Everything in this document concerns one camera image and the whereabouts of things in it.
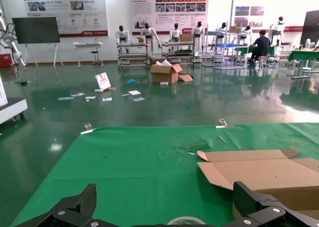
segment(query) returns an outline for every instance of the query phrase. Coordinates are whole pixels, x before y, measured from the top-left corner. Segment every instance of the flat screen monitor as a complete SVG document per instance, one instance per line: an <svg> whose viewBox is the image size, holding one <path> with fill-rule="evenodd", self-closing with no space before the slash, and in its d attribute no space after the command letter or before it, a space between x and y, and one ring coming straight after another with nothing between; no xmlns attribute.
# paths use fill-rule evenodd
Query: flat screen monitor
<svg viewBox="0 0 319 227"><path fill-rule="evenodd" d="M19 44L59 43L55 17L12 18Z"/></svg>

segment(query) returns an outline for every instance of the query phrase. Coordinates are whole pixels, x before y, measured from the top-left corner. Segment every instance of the green table mat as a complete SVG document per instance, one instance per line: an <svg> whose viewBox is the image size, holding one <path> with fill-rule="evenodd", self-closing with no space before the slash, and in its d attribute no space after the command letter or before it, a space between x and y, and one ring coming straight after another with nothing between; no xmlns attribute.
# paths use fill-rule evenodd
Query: green table mat
<svg viewBox="0 0 319 227"><path fill-rule="evenodd" d="M243 55L246 55L247 53L253 52L255 49L256 49L256 47L250 46L248 49L248 52L247 52L246 47L237 47L237 48L235 48L235 51L240 51L240 55L243 56ZM268 54L270 54L272 56L275 55L275 47L274 46L269 47Z"/></svg>
<svg viewBox="0 0 319 227"><path fill-rule="evenodd" d="M211 185L197 165L202 160L191 152L295 148L298 157L319 159L318 132L315 123L100 128L76 139L12 226L89 183L97 185L94 217L121 227L182 216L221 226L233 220L232 192Z"/></svg>
<svg viewBox="0 0 319 227"><path fill-rule="evenodd" d="M309 60L309 59L319 59L319 52L317 51L293 51L288 56L287 60Z"/></svg>

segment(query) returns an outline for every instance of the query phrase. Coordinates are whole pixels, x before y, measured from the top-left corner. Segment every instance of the wooden stick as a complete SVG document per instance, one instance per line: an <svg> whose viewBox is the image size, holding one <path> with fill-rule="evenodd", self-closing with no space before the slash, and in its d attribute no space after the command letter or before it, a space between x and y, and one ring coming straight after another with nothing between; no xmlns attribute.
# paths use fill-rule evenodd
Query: wooden stick
<svg viewBox="0 0 319 227"><path fill-rule="evenodd" d="M227 144L227 141L225 141L221 136L218 136L225 144Z"/></svg>

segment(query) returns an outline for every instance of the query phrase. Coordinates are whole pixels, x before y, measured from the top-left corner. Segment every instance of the black shirt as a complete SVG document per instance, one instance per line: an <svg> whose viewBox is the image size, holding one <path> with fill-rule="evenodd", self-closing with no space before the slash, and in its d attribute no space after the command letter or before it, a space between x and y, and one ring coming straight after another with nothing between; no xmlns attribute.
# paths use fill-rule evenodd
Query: black shirt
<svg viewBox="0 0 319 227"><path fill-rule="evenodd" d="M267 56L268 50L270 47L270 40L265 36L261 36L260 38L256 39L253 45L256 45L256 55L258 56Z"/></svg>

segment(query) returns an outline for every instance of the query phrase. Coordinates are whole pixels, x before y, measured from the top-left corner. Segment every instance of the display poster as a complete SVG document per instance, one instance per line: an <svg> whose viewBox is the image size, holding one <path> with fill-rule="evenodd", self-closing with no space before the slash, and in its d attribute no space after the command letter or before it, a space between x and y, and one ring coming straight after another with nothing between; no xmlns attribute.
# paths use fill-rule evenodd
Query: display poster
<svg viewBox="0 0 319 227"><path fill-rule="evenodd" d="M61 37L107 36L105 0L24 0L28 17L56 17Z"/></svg>
<svg viewBox="0 0 319 227"><path fill-rule="evenodd" d="M131 0L133 34L140 34L145 23L157 34L169 34L178 23L183 33L190 33L198 21L207 27L208 0Z"/></svg>
<svg viewBox="0 0 319 227"><path fill-rule="evenodd" d="M252 26L253 32L269 30L282 16L285 31L302 31L306 17L307 0L233 0L231 24Z"/></svg>

